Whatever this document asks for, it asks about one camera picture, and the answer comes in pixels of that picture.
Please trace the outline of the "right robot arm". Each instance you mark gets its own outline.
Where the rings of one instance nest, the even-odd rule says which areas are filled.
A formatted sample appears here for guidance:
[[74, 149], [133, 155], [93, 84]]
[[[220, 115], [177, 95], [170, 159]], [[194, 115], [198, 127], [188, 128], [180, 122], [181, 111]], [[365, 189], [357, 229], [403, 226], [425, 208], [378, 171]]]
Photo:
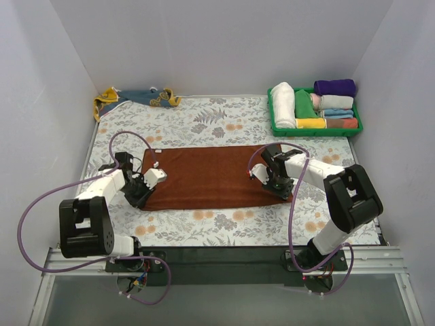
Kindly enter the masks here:
[[313, 159], [300, 149], [284, 152], [278, 145], [265, 147], [261, 156], [263, 161], [249, 174], [266, 191], [282, 200], [295, 200], [300, 184], [305, 182], [326, 195], [330, 220], [303, 250], [289, 250], [292, 265], [300, 271], [311, 272], [323, 266], [352, 234], [383, 212], [381, 200], [359, 164], [335, 166]]

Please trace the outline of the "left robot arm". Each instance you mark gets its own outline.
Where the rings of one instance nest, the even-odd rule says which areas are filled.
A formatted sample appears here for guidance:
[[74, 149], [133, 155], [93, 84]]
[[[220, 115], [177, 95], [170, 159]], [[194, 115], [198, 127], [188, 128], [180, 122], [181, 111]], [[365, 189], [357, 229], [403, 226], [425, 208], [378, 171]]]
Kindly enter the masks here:
[[120, 192], [136, 209], [143, 209], [167, 174], [158, 163], [144, 174], [133, 170], [133, 156], [115, 154], [116, 161], [99, 168], [99, 178], [74, 199], [59, 205], [60, 249], [64, 257], [131, 257], [139, 254], [139, 240], [114, 232], [109, 204]]

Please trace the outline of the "floral patterned table mat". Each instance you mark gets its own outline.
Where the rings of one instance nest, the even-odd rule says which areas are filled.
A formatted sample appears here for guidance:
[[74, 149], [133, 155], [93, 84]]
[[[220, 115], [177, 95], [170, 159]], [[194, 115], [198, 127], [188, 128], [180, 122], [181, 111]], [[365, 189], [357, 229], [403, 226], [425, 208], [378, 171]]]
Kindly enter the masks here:
[[[86, 158], [86, 177], [127, 151], [139, 166], [147, 147], [264, 145], [275, 141], [265, 96], [187, 97], [176, 108], [124, 103], [102, 117]], [[144, 246], [305, 245], [329, 221], [325, 194], [303, 183], [295, 209], [288, 204], [246, 209], [144, 212], [122, 194], [110, 203], [114, 231]]]

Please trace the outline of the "green rolled towel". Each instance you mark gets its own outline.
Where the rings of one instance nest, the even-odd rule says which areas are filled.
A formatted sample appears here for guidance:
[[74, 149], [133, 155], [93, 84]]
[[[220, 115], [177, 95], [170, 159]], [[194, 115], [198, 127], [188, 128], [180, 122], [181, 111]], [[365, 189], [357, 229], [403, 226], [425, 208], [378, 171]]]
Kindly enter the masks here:
[[295, 116], [298, 119], [318, 118], [311, 100], [311, 95], [305, 90], [295, 92]]

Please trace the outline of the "light blue rolled towel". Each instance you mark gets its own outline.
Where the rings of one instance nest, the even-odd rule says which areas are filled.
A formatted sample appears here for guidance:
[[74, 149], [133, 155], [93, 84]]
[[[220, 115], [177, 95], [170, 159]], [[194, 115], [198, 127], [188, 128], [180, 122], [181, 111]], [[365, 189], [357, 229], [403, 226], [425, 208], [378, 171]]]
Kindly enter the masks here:
[[354, 117], [352, 109], [324, 109], [321, 116], [327, 119], [349, 119]]

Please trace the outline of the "white rolled towel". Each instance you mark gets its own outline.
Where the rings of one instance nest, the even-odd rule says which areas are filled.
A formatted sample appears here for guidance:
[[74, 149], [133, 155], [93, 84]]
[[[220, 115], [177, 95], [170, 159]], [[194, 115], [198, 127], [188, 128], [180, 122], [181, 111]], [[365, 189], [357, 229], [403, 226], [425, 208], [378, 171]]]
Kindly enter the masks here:
[[276, 128], [296, 128], [295, 92], [287, 82], [281, 82], [271, 90]]

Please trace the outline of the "red brown rolled towel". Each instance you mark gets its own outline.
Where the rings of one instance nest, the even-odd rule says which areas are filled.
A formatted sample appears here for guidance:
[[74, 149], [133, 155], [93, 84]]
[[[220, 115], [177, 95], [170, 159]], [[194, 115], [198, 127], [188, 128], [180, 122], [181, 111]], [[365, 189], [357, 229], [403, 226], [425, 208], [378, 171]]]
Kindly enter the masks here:
[[336, 128], [336, 129], [357, 129], [358, 120], [356, 118], [345, 118], [345, 119], [330, 119], [325, 118], [326, 128]]

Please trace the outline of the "pink rolled towel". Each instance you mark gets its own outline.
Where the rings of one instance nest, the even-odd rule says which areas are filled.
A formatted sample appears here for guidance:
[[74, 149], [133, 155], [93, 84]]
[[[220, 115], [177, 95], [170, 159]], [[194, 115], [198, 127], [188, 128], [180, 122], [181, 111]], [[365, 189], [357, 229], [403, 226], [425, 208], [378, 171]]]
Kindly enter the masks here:
[[316, 93], [310, 93], [311, 102], [315, 111], [321, 111], [321, 96]]

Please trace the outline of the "grey rolled towel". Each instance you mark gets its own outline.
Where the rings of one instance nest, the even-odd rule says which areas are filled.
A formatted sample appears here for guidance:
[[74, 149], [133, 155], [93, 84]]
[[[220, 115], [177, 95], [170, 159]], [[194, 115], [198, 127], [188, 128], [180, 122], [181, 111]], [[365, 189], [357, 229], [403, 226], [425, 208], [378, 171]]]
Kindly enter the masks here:
[[319, 108], [325, 109], [351, 109], [353, 107], [353, 97], [338, 95], [323, 95], [320, 100]]

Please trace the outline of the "blue yellow crumpled cloth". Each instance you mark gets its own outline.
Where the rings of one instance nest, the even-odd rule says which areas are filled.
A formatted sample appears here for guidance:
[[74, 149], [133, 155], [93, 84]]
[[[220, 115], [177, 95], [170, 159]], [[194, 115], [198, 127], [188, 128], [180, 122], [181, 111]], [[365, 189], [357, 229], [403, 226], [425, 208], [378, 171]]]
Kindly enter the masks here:
[[94, 119], [100, 122], [103, 116], [128, 101], [151, 107], [177, 107], [181, 103], [181, 97], [174, 95], [170, 88], [121, 91], [110, 87], [94, 98]]

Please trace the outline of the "purple rolled towel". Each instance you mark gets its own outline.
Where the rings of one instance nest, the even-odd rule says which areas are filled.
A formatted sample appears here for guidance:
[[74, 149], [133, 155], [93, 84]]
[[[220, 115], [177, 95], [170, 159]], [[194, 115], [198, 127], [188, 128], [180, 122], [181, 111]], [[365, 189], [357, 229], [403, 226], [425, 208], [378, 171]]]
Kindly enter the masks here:
[[357, 87], [352, 79], [317, 80], [313, 84], [314, 93], [320, 96], [337, 95], [355, 97]]

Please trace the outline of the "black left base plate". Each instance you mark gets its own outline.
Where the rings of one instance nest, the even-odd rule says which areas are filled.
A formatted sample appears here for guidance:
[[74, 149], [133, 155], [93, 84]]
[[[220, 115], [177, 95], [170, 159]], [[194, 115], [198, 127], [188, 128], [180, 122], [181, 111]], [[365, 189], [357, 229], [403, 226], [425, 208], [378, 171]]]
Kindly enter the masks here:
[[139, 273], [152, 272], [160, 273], [164, 271], [161, 261], [165, 261], [167, 254], [165, 251], [142, 251], [137, 259], [115, 259], [107, 262], [106, 272]]

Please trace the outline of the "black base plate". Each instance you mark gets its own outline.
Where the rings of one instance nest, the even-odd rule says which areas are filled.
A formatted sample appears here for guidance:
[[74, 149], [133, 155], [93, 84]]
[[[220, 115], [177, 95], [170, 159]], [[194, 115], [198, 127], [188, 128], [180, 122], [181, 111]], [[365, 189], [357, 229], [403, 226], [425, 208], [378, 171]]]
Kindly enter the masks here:
[[[314, 255], [308, 246], [296, 246], [294, 247], [294, 255], [297, 264], [303, 270], [308, 270], [314, 268], [321, 261], [326, 258], [326, 256], [316, 256]], [[289, 272], [299, 272], [300, 270], [293, 264], [291, 259], [290, 250], [286, 249], [280, 256], [281, 265], [285, 270]], [[327, 262], [319, 266], [316, 272], [329, 271], [347, 271], [348, 265], [346, 262], [345, 254], [343, 250], [335, 253]]]
[[137, 259], [115, 259], [107, 262], [106, 272], [139, 273], [152, 272], [160, 273], [164, 271], [161, 261], [165, 261], [167, 254], [165, 251], [142, 251]]

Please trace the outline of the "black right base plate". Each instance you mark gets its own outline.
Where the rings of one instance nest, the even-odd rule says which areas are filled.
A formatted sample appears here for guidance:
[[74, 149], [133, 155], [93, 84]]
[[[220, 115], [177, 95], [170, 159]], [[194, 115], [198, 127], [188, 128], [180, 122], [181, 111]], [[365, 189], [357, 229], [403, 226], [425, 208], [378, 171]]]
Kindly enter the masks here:
[[[326, 256], [316, 256], [314, 255], [308, 246], [296, 246], [294, 247], [294, 255], [297, 264], [303, 270], [308, 270], [314, 268], [321, 261], [326, 258]], [[300, 270], [293, 264], [291, 259], [290, 250], [286, 249], [280, 256], [281, 265], [285, 270], [289, 272], [299, 272]], [[335, 253], [327, 262], [319, 266], [316, 272], [329, 271], [347, 271], [348, 265], [346, 262], [345, 254], [343, 250]]]

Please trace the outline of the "aluminium frame rail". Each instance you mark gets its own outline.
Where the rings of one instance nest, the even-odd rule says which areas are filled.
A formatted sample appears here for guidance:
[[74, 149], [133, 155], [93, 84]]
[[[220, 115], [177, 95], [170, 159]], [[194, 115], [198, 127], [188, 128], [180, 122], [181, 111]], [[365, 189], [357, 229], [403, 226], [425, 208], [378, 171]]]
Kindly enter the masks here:
[[280, 247], [149, 247], [164, 271], [48, 254], [32, 325], [422, 325], [398, 247], [344, 248], [347, 271], [289, 272]]

